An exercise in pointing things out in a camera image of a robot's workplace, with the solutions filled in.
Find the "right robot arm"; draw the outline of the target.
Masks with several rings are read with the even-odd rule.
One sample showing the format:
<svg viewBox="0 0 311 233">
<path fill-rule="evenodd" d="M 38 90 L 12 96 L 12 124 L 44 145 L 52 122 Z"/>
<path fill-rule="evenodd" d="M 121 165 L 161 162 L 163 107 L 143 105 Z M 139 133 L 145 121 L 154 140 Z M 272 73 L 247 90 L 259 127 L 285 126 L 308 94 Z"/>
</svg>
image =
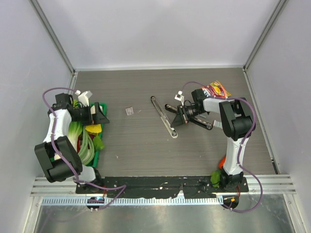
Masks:
<svg viewBox="0 0 311 233">
<path fill-rule="evenodd" d="M 217 96 L 211 88 L 195 89 L 191 93 L 193 103 L 185 105 L 183 92 L 179 91 L 174 99 L 181 102 L 171 123 L 173 128 L 189 123 L 190 119 L 202 113 L 217 113 L 227 137 L 225 162 L 216 184 L 229 192 L 238 187 L 243 180 L 242 161 L 245 146 L 256 127 L 256 113 L 245 98 Z"/>
</svg>

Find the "red white staple box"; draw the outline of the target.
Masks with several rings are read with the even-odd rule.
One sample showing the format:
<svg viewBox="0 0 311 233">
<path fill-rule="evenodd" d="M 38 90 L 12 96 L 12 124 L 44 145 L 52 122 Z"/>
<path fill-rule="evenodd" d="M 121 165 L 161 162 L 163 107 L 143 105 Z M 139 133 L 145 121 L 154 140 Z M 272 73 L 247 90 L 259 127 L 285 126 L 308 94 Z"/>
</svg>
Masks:
<svg viewBox="0 0 311 233">
<path fill-rule="evenodd" d="M 133 107 L 128 107 L 125 109 L 126 110 L 126 114 L 129 116 L 129 115 L 132 115 L 134 113 L 133 111 Z"/>
</svg>

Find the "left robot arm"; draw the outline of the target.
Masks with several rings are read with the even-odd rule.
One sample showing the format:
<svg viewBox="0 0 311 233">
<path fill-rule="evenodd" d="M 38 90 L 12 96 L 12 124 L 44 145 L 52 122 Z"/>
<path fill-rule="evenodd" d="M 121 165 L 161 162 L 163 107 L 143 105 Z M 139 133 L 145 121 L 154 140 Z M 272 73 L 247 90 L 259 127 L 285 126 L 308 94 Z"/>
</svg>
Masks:
<svg viewBox="0 0 311 233">
<path fill-rule="evenodd" d="M 103 125 L 109 119 L 104 104 L 89 102 L 91 92 L 75 94 L 76 100 L 70 94 L 57 94 L 55 103 L 48 106 L 48 133 L 35 146 L 35 155 L 48 182 L 71 179 L 78 188 L 97 194 L 104 182 L 94 164 L 103 148 Z"/>
</svg>

